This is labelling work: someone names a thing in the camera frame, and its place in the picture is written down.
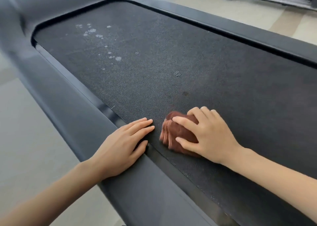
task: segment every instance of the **floor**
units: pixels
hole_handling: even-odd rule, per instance
[[[166,0],[317,45],[317,12],[258,0]],[[78,160],[0,53],[0,216]],[[94,187],[53,225],[124,224]]]

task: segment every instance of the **reddish-brown towel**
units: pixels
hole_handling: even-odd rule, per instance
[[[175,116],[182,116],[188,118],[189,120],[193,121],[194,123],[198,124],[198,120],[194,115],[184,115],[180,112],[170,112],[162,125],[162,132],[160,135],[160,141],[165,145],[168,146],[168,149],[173,150],[175,152],[180,152],[183,154],[187,154],[190,156],[200,157],[200,155],[188,151],[184,149],[177,141],[177,137],[181,137],[186,139],[192,143],[198,143],[196,136],[189,131],[188,129],[184,128],[183,126],[177,124],[176,122],[172,121],[172,118]]]

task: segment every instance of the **white mark on belt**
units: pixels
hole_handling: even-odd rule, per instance
[[[174,73],[174,76],[180,76],[180,75],[182,75],[182,73],[181,73],[180,71],[176,71],[176,72]]]

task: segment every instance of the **brown cloth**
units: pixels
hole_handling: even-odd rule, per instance
[[[191,152],[191,151],[184,149],[176,141],[177,137],[181,137],[181,138],[186,139],[189,142],[198,143],[196,136],[191,131],[189,131],[188,129],[184,128],[182,125],[179,125],[172,120],[172,118],[175,116],[182,116],[182,117],[188,118],[189,120],[198,124],[198,120],[196,119],[196,117],[194,115],[184,115],[180,112],[175,112],[175,111],[170,112],[166,116],[166,118],[163,122],[162,132],[161,132],[161,135],[159,138],[160,141],[162,141],[164,145],[168,146],[168,149],[170,149],[170,150],[173,150],[175,152],[180,152],[183,154],[187,154],[190,156],[200,157],[200,155],[198,155],[197,153],[194,153],[194,152]]]

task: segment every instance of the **hand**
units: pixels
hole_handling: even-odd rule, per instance
[[[154,126],[147,127],[153,122],[146,118],[127,124],[109,135],[97,152],[89,159],[93,170],[98,174],[98,180],[117,176],[131,167],[145,152],[147,141],[143,141],[135,149],[137,143]]]
[[[184,149],[196,152],[214,163],[226,164],[232,154],[242,148],[216,110],[195,107],[187,114],[194,115],[199,121],[198,125],[179,116],[174,117],[173,121],[193,132],[199,143],[176,138]]]

